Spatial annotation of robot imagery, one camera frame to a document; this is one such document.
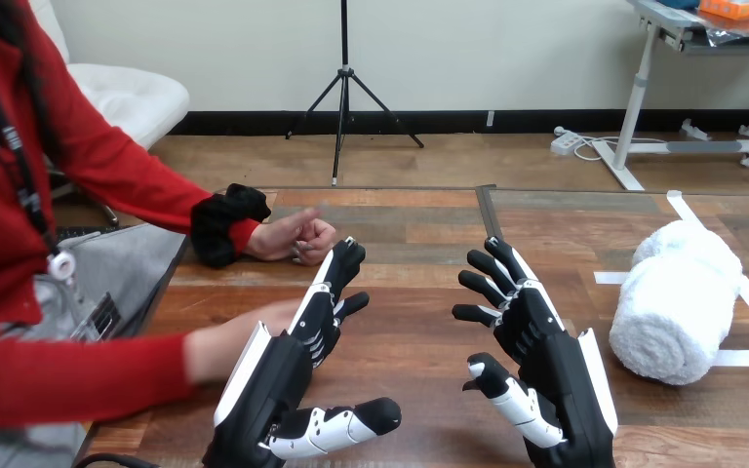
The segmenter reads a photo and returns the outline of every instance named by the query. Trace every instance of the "wall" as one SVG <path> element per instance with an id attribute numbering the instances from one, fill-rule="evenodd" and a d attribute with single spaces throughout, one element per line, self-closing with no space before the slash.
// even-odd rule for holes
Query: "wall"
<path id="1" fill-rule="evenodd" d="M 340 64 L 337 0 L 54 4 L 74 61 L 172 76 L 192 110 L 302 110 Z M 645 39 L 624 0 L 351 0 L 349 30 L 395 110 L 624 108 Z M 749 108 L 749 58 L 658 46 L 646 107 Z M 353 87 L 352 109 L 376 106 Z"/>

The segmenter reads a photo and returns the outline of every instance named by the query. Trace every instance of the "orange box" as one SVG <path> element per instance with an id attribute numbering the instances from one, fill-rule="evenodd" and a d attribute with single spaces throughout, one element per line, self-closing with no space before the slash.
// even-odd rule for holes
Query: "orange box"
<path id="1" fill-rule="evenodd" d="M 732 20 L 749 20 L 749 0 L 702 0 L 699 10 Z"/>

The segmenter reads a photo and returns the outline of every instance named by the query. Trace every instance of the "white towel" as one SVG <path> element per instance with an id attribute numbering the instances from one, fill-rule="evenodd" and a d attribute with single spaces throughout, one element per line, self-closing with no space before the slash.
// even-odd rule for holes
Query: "white towel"
<path id="1" fill-rule="evenodd" d="M 742 262 L 716 233 L 694 221 L 673 221 L 654 232 L 633 254 L 633 266 L 652 256 L 685 254 L 722 275 L 739 295 Z"/>
<path id="2" fill-rule="evenodd" d="M 675 221 L 633 255 L 610 343 L 626 368 L 671 385 L 696 382 L 728 336 L 742 264 L 715 233 Z"/>
<path id="3" fill-rule="evenodd" d="M 703 262 L 680 253 L 648 258 L 621 286 L 612 351 L 638 375 L 671 385 L 696 382 L 728 336 L 735 299 Z"/>

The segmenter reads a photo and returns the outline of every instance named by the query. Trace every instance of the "wooden table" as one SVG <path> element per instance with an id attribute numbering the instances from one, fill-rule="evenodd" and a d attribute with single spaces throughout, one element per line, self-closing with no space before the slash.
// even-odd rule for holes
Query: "wooden table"
<path id="1" fill-rule="evenodd" d="M 607 367 L 621 467 L 749 466 L 749 368 L 714 368 L 673 388 L 625 370 L 608 346 L 618 286 L 596 271 L 627 271 L 638 244 L 678 219 L 664 194 L 511 190 L 270 190 L 273 218 L 327 201 L 325 218 L 368 252 L 346 291 L 371 305 L 343 325 L 304 406 L 397 401 L 392 434 L 291 468 L 496 468 L 529 466 L 521 436 L 477 392 L 462 393 L 466 358 L 493 353 L 515 369 L 481 326 L 457 322 L 455 303 L 483 303 L 457 283 L 466 253 L 499 229 L 545 284 L 571 333 L 592 327 Z M 693 211 L 740 256 L 749 277 L 749 196 L 687 196 Z M 150 334 L 217 324 L 272 300 L 299 297 L 316 269 L 241 261 L 224 271 L 187 258 Z M 737 303 L 723 349 L 749 349 L 749 308 Z M 221 387 L 192 401 L 105 423 L 91 451 L 135 454 L 164 467 L 200 466 Z"/>

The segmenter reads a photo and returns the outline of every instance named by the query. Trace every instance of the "woman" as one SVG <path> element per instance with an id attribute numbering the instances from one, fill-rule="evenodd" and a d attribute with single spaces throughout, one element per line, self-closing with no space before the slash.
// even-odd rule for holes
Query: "woman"
<path id="1" fill-rule="evenodd" d="M 92 307 L 68 310 L 68 304 L 101 301 L 81 274 L 84 267 L 98 269 L 82 261 L 91 258 L 91 246 L 110 252 L 108 246 L 124 249 L 131 238 L 101 236 L 75 246 L 80 269 L 72 283 L 66 271 L 72 262 L 59 262 L 66 252 L 50 234 L 44 155 L 92 196 L 164 228 L 130 231 L 152 236 L 139 243 L 145 255 L 169 242 L 164 233 L 172 231 L 190 234 L 196 253 L 212 266 L 240 254 L 282 259 L 293 246 L 299 262 L 313 265 L 334 236 L 314 210 L 260 224 L 270 214 L 261 193 L 232 185 L 226 195 L 212 195 L 161 165 L 84 98 L 27 0 L 0 0 L 0 467 L 69 466 L 84 435 L 70 421 L 124 416 L 227 379 L 256 321 L 278 332 L 297 306 L 296 300 L 277 302 L 190 333 L 100 339 L 98 322 L 88 320 Z M 137 263 L 137 252 L 100 278 L 135 284 L 138 272 L 129 263 Z M 63 326 L 65 316 L 70 322 Z M 68 339 L 84 324 L 94 333 Z"/>

